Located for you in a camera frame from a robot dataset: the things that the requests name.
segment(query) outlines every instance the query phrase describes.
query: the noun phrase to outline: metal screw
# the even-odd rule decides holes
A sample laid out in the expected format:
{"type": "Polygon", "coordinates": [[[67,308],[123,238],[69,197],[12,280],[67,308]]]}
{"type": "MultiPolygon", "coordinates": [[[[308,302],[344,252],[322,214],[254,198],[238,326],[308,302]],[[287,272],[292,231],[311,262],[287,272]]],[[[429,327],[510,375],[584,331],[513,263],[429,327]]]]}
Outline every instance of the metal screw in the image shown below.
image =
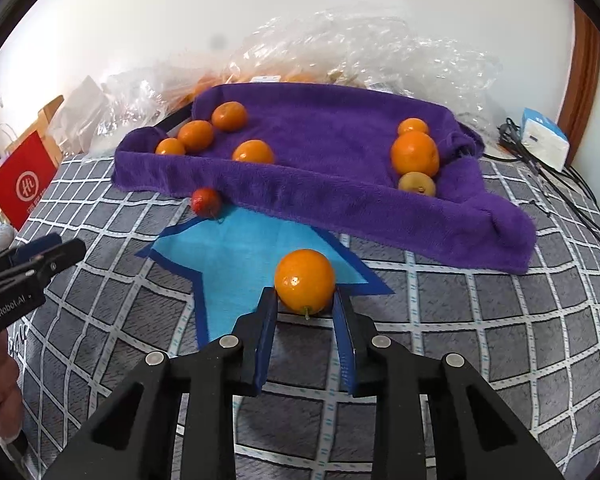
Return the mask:
{"type": "Polygon", "coordinates": [[[164,354],[162,352],[151,352],[144,360],[149,366],[159,365],[164,361],[164,354]]]}
{"type": "Polygon", "coordinates": [[[222,348],[233,348],[238,343],[238,338],[233,334],[225,335],[220,338],[220,346],[222,348]]]}
{"type": "Polygon", "coordinates": [[[446,364],[453,368],[461,368],[464,366],[464,357],[460,354],[449,354],[446,356],[446,364]]]}
{"type": "Polygon", "coordinates": [[[385,335],[377,335],[371,340],[371,344],[376,348],[387,348],[391,340],[385,335]]]}

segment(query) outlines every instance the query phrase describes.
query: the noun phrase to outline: red bag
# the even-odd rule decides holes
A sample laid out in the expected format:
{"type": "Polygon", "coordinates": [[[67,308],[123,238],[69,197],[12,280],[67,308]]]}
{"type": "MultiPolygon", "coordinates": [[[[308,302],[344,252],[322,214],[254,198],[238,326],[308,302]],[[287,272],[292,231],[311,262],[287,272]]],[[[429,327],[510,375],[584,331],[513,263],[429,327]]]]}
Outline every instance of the red bag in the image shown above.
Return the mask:
{"type": "Polygon", "coordinates": [[[36,208],[57,168],[37,132],[33,132],[0,167],[0,208],[17,230],[36,208]]]}

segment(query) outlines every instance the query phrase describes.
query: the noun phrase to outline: gray checkered tablecloth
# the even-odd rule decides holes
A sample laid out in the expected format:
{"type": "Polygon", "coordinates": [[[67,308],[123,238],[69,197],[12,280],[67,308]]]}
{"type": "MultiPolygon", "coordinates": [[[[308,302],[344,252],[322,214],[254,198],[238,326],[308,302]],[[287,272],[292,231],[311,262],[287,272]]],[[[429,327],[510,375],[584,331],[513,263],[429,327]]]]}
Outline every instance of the gray checkered tablecloth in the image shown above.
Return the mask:
{"type": "MultiPolygon", "coordinates": [[[[567,479],[600,458],[600,247],[558,197],[548,218],[524,168],[481,161],[487,188],[536,222],[538,245],[525,276],[456,269],[391,247],[340,235],[395,291],[354,298],[378,330],[413,352],[455,351],[495,388],[567,479]]],[[[191,218],[187,200],[124,193],[109,182],[113,161],[65,161],[17,241],[58,232],[78,236],[85,261],[58,275],[48,300],[11,330],[22,368],[31,443],[26,466],[46,471],[80,425],[148,352],[195,352],[191,284],[134,254],[167,225],[191,218]]],[[[600,213],[571,197],[595,222],[600,213]]],[[[340,390],[332,322],[281,312],[269,382],[255,399],[235,398],[239,479],[368,480],[374,399],[340,390]]],[[[179,475],[184,411],[176,438],[179,475]]],[[[427,466],[435,457],[426,397],[427,466]]]]}

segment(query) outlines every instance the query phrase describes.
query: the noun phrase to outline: clear plastic bag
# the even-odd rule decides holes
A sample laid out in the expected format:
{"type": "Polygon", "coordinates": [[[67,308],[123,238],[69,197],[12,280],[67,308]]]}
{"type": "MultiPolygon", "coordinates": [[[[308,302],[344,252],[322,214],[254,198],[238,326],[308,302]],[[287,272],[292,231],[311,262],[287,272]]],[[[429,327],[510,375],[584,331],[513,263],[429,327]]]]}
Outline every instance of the clear plastic bag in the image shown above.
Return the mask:
{"type": "Polygon", "coordinates": [[[88,77],[56,112],[48,134],[65,155],[103,155],[131,130],[152,126],[192,101],[202,74],[158,64],[109,76],[102,88],[88,77]]]}
{"type": "Polygon", "coordinates": [[[270,20],[247,38],[217,81],[270,76],[392,92],[444,105],[462,123],[493,137],[497,130],[485,93],[500,70],[488,54],[455,40],[420,38],[391,10],[369,7],[270,20]]]}

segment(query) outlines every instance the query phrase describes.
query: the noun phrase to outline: black cable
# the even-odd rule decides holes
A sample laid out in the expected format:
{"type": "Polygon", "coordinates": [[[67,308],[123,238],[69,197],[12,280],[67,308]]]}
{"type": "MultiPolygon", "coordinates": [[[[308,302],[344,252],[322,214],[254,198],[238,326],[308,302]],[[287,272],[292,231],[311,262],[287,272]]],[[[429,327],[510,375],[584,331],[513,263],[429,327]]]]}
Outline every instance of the black cable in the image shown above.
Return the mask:
{"type": "Polygon", "coordinates": [[[568,198],[561,189],[558,188],[546,175],[545,171],[550,173],[556,180],[563,184],[567,189],[571,189],[563,178],[568,178],[574,184],[580,187],[581,190],[587,195],[587,197],[598,206],[598,201],[584,180],[583,176],[575,168],[568,166],[564,168],[564,171],[557,171],[551,166],[545,164],[542,160],[537,158],[520,141],[518,132],[520,127],[510,118],[507,118],[507,122],[504,123],[499,129],[500,141],[499,144],[503,146],[514,158],[500,158],[493,155],[484,155],[485,158],[495,160],[497,162],[524,162],[535,176],[542,177],[542,179],[554,190],[554,192],[564,201],[564,203],[573,211],[577,218],[582,222],[593,237],[600,244],[600,226],[596,224],[592,218],[586,215],[576,203],[568,198]]]}

